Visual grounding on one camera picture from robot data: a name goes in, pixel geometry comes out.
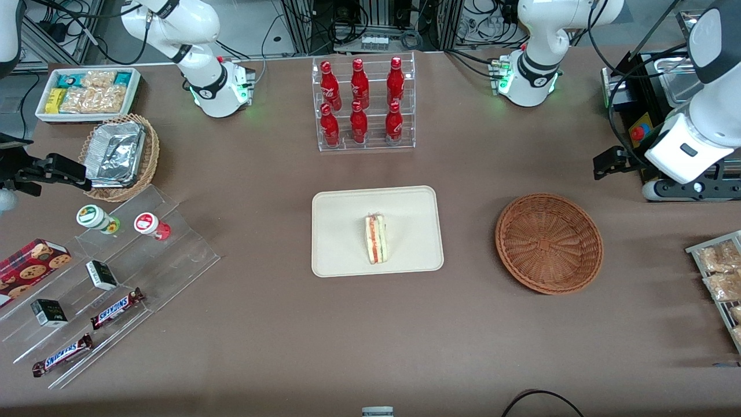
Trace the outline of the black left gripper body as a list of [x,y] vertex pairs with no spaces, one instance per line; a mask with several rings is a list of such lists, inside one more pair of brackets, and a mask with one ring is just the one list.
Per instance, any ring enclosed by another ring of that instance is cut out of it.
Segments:
[[629,151],[617,151],[617,171],[628,173],[646,169],[645,162]]

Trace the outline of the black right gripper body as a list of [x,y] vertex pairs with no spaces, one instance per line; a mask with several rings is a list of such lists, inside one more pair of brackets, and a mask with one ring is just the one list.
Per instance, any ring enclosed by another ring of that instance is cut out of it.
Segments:
[[26,152],[1,152],[1,181],[13,179],[18,173],[29,176],[44,176],[44,171],[35,164],[34,158]]

